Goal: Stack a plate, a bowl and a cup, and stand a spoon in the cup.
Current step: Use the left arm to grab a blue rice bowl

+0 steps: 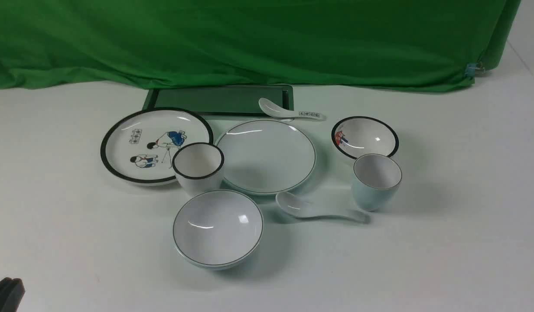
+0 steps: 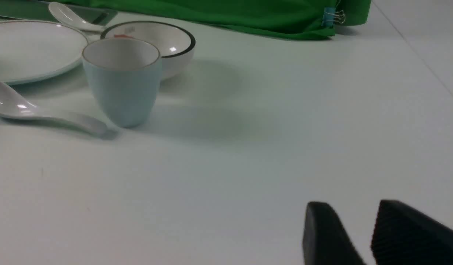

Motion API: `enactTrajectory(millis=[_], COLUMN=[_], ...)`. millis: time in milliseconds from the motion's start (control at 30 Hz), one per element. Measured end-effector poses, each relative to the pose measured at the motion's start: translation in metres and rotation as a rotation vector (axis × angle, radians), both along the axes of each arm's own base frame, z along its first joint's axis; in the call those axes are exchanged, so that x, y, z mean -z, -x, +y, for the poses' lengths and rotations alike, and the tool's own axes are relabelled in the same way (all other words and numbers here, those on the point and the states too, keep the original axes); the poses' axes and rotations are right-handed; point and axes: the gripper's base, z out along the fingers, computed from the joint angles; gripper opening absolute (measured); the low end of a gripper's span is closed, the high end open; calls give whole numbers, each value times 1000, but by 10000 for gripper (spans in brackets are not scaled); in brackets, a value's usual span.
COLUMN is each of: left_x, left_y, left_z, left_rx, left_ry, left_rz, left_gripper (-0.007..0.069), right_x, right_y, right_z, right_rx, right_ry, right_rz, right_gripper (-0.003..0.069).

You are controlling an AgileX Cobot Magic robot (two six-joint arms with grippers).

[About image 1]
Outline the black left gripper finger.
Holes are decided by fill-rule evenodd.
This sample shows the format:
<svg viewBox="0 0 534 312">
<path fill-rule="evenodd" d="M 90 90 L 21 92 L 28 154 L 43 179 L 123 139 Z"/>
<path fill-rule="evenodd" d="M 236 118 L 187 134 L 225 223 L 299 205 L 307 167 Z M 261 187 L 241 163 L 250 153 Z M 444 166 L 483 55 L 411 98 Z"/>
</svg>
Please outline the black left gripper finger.
<svg viewBox="0 0 534 312">
<path fill-rule="evenodd" d="M 3 278 L 0 281 L 0 312 L 16 312 L 25 294 L 20 278 Z"/>
</svg>

